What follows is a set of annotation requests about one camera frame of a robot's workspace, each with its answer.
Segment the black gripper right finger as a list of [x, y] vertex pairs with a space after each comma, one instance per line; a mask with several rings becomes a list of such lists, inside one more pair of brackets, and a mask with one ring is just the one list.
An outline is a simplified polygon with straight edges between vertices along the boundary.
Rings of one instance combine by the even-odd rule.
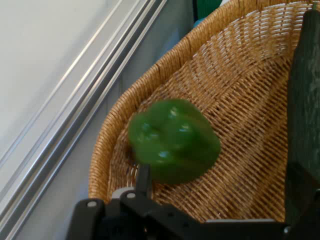
[[285, 240], [320, 238], [320, 182], [298, 162], [287, 164], [285, 223]]

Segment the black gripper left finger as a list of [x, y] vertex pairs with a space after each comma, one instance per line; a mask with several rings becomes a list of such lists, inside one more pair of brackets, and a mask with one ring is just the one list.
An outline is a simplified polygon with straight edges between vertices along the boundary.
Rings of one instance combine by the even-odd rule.
[[141, 165], [135, 187], [120, 188], [109, 203], [99, 198], [79, 201], [68, 240], [204, 240], [208, 229], [174, 206], [151, 199], [151, 170]]

